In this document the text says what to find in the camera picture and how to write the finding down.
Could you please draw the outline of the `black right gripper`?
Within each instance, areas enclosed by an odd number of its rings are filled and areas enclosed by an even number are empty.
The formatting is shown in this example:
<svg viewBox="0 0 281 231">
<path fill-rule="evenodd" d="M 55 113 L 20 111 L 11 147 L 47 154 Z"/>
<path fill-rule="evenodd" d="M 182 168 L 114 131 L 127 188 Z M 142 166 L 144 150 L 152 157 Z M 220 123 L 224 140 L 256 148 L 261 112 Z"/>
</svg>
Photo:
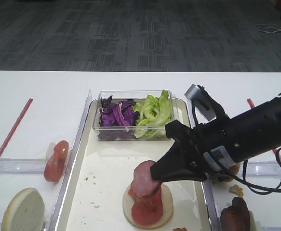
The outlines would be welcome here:
<svg viewBox="0 0 281 231">
<path fill-rule="evenodd" d="M 209 172 L 221 171 L 214 161 L 225 168 L 241 162 L 241 122 L 238 120 L 214 120 L 199 124 L 203 144 L 200 149 L 211 167 Z M 192 180 L 203 182 L 207 176 L 202 169 L 204 161 L 197 152 L 197 136 L 194 130 L 178 120 L 165 125 L 166 136 L 176 142 L 150 167 L 151 178 L 161 182 Z"/>
</svg>

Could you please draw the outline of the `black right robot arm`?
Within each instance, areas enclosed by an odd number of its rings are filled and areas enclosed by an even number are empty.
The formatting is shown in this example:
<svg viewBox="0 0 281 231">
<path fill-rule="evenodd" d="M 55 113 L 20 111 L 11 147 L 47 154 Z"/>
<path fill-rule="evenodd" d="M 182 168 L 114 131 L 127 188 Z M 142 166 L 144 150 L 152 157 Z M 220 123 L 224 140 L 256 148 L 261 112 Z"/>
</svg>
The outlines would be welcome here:
<svg viewBox="0 0 281 231">
<path fill-rule="evenodd" d="M 174 120 L 165 126 L 174 144 L 151 167 L 154 180 L 205 181 L 209 174 L 281 146 L 281 93 L 233 118 L 200 85 L 191 85 L 185 97 L 208 122 L 190 128 Z"/>
</svg>

